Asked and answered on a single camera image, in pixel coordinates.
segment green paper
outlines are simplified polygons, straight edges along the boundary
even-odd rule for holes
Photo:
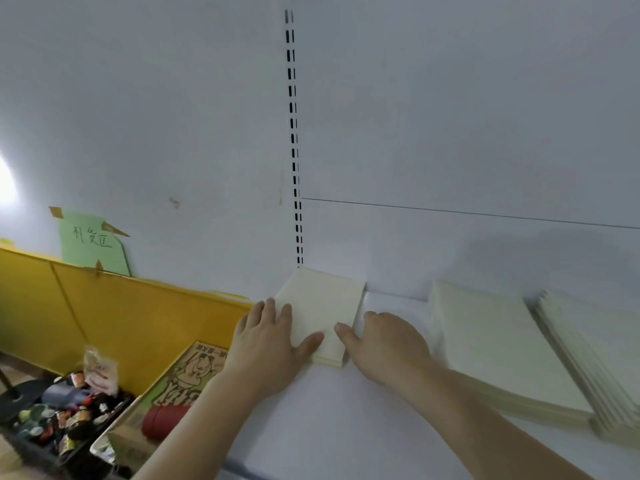
[[[64,219],[57,220],[62,261],[86,267],[100,261],[105,271],[131,276],[122,243],[102,229],[103,218],[65,210]]]

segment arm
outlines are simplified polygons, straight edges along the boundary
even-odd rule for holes
[[[591,478],[471,396],[402,318],[366,313],[362,339],[345,324],[335,330],[356,367],[416,409],[476,480]]]
[[[291,346],[291,306],[276,320],[272,298],[252,307],[236,327],[224,371],[213,378],[135,480],[215,478],[254,407],[283,391],[320,346],[314,333]]]

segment red cylinder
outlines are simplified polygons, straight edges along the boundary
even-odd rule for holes
[[[162,441],[180,422],[190,406],[152,406],[142,421],[142,434],[150,440]]]

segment yellow board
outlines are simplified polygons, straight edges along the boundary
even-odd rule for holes
[[[53,263],[91,345],[118,362],[120,385],[142,394],[196,341],[228,349],[251,304]]]
[[[0,248],[0,350],[64,374],[82,363],[84,339],[51,266]]]

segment white paper stack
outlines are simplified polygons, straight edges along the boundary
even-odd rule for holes
[[[588,427],[593,410],[521,299],[435,282],[433,317],[449,368],[492,407],[541,422]]]
[[[299,267],[275,297],[278,311],[286,303],[293,308],[291,343],[297,346],[323,331],[324,341],[311,361],[341,367],[345,348],[333,327],[336,322],[353,325],[364,286],[364,281]]]
[[[555,291],[546,291],[536,310],[596,412],[596,432],[640,447],[640,317]]]

